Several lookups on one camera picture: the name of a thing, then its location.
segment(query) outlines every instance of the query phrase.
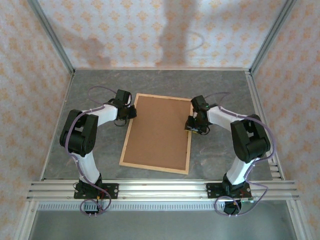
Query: ventilation grille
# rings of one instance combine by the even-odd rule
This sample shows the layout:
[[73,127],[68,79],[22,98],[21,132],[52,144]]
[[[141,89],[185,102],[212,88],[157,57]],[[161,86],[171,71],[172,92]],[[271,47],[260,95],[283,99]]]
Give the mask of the ventilation grille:
[[[78,211],[80,202],[43,201],[38,205],[38,211]],[[224,209],[224,202],[217,204],[217,209]],[[84,210],[95,210],[92,202],[84,204]],[[210,211],[214,210],[212,201],[205,202],[113,202],[109,211]]]

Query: patterned wallpaper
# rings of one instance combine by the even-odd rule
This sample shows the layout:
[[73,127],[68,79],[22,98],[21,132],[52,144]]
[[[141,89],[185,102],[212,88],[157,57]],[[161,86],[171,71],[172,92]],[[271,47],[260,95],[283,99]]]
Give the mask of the patterned wallpaper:
[[299,0],[254,76],[285,176],[320,239],[320,3]]
[[70,76],[26,0],[0,1],[0,239],[13,239]]
[[39,1],[72,65],[90,69],[249,68],[286,2]]

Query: gray stone floor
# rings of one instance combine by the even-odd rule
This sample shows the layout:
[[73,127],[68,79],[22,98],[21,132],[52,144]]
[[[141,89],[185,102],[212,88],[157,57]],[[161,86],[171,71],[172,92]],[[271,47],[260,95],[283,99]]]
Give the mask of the gray stone floor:
[[[207,96],[216,92],[231,92],[222,106],[250,115],[254,113],[249,87],[243,71],[210,70],[77,70],[69,95],[59,120],[55,140],[44,172],[45,179],[77,179],[77,168],[59,145],[59,136],[69,111],[98,107],[87,99],[87,90],[102,85],[113,90],[123,89],[132,93],[155,94],[181,98]],[[107,102],[114,94],[104,89],[94,89],[91,96]],[[209,97],[209,104],[219,97]],[[235,153],[231,133],[212,125],[208,135],[192,134],[189,175],[144,170],[119,166],[127,126],[117,127],[113,122],[100,126],[93,150],[98,170],[104,179],[205,179],[222,180],[230,169]],[[251,172],[251,180],[271,180],[267,162],[258,164]]]

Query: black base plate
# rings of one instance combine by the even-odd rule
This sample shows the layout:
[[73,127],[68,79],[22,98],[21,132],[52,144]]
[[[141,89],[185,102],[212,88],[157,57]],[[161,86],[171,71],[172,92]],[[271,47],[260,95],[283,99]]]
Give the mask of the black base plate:
[[[100,186],[102,189],[106,190],[108,194],[110,194],[111,199],[117,199],[119,193],[119,184],[118,183],[102,183]],[[100,199],[108,199],[108,197],[104,196],[103,193],[99,193]],[[94,191],[88,194],[83,195],[81,192],[74,192],[74,199],[97,199],[97,192]]]
[[206,184],[205,187],[206,187],[206,193],[207,193],[208,199],[216,199],[221,196],[229,196],[234,199],[252,198],[250,185],[247,182],[244,183],[243,187],[232,191],[228,195],[223,189],[221,182],[218,182],[218,183],[209,182]]

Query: robotic arm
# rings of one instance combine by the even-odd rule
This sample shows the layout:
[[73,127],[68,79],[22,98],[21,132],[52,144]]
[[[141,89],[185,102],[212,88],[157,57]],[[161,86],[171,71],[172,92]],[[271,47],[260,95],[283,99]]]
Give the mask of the robotic arm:
[[[217,104],[209,105],[202,95],[193,98],[191,103],[193,116],[188,117],[185,123],[186,130],[206,135],[210,131],[209,126],[216,124],[231,132],[236,157],[222,181],[223,191],[230,196],[244,187],[245,174],[252,162],[270,150],[266,131],[263,126],[252,120],[235,117],[237,114],[233,116],[225,113],[222,111],[224,108]],[[248,117],[260,121],[258,115]]]
[[[87,113],[79,118],[73,129],[68,142],[68,151],[77,156],[79,167],[86,178],[96,186],[101,186],[102,177],[98,171],[93,148],[96,142],[98,127],[110,121],[127,121],[137,116],[137,110],[131,105],[132,95],[128,91],[118,90],[115,98],[103,105],[103,108]],[[71,110],[60,135],[60,145],[65,147],[67,135],[75,118],[83,111]],[[75,189],[80,192],[82,198],[95,198],[97,190],[83,178],[79,177],[79,183]]]

